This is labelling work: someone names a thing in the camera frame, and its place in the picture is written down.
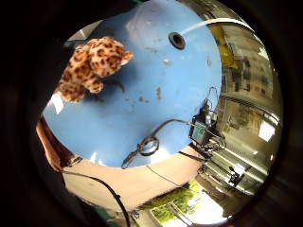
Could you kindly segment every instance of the stuffed animal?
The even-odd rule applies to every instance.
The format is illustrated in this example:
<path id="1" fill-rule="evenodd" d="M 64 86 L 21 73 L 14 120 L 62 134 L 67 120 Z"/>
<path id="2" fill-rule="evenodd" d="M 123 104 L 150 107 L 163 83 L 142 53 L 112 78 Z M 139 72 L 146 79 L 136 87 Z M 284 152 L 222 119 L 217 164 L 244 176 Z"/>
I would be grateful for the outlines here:
<path id="1" fill-rule="evenodd" d="M 133 56 L 121 42 L 109 36 L 79 45 L 64 69 L 55 93 L 71 102 L 82 100 L 86 90 L 99 93 L 103 89 L 99 78 L 111 76 Z"/>

